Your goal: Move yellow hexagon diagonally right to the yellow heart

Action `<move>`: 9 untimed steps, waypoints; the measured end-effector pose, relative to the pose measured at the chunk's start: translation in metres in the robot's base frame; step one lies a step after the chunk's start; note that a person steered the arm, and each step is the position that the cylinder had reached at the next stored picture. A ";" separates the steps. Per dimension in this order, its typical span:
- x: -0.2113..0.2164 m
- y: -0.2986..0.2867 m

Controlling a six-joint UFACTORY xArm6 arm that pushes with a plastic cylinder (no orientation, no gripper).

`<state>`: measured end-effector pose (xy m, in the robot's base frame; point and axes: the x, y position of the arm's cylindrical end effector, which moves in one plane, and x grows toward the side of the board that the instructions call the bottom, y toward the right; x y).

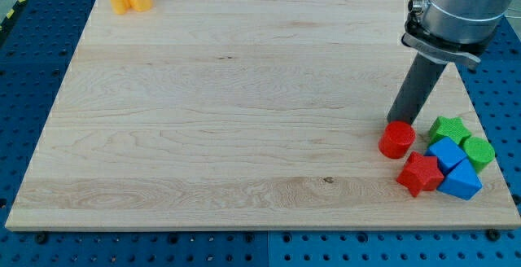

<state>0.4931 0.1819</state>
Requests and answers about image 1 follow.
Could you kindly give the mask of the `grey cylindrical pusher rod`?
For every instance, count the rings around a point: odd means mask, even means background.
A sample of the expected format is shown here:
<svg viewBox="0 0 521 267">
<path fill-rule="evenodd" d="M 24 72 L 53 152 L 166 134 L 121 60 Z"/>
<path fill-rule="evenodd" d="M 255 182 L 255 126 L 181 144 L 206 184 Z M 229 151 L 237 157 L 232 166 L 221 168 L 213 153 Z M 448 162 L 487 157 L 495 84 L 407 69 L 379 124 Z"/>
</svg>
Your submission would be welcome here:
<svg viewBox="0 0 521 267">
<path fill-rule="evenodd" d="M 416 54 L 387 114 L 387 122 L 413 124 L 446 66 L 447 63 L 436 63 Z"/>
</svg>

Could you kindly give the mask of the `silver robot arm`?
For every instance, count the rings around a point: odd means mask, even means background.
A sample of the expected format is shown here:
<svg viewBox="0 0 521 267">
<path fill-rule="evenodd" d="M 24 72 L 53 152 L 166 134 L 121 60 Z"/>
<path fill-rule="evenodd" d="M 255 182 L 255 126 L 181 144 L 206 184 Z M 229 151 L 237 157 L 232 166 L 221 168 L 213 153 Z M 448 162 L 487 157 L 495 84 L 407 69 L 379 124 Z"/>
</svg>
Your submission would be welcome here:
<svg viewBox="0 0 521 267">
<path fill-rule="evenodd" d="M 449 63 L 477 68 L 511 2 L 409 0 L 401 42 L 417 54 L 387 114 L 387 122 L 413 124 Z"/>
</svg>

